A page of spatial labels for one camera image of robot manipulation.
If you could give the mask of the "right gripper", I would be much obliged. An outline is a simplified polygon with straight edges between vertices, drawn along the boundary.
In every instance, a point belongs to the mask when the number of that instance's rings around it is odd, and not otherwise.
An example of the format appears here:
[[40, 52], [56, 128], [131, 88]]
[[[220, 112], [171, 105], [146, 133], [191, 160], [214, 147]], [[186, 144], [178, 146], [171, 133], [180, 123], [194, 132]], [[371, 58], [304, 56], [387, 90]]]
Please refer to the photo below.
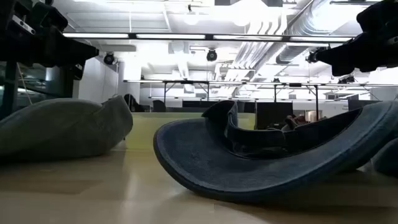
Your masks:
[[397, 67], [397, 1], [374, 3], [360, 12], [356, 20], [363, 34], [339, 47], [315, 51], [315, 61], [331, 65], [334, 77], [343, 76], [355, 68], [373, 71], [373, 64]]

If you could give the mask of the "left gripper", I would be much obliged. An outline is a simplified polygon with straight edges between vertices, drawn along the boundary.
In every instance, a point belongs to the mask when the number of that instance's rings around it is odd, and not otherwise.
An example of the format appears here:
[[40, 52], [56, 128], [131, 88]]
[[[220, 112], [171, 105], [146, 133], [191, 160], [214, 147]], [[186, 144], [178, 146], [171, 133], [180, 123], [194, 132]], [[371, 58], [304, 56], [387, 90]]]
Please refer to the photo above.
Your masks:
[[66, 38], [65, 17], [53, 1], [1, 0], [1, 60], [73, 66], [75, 80], [83, 78], [85, 64], [99, 55], [88, 44]]

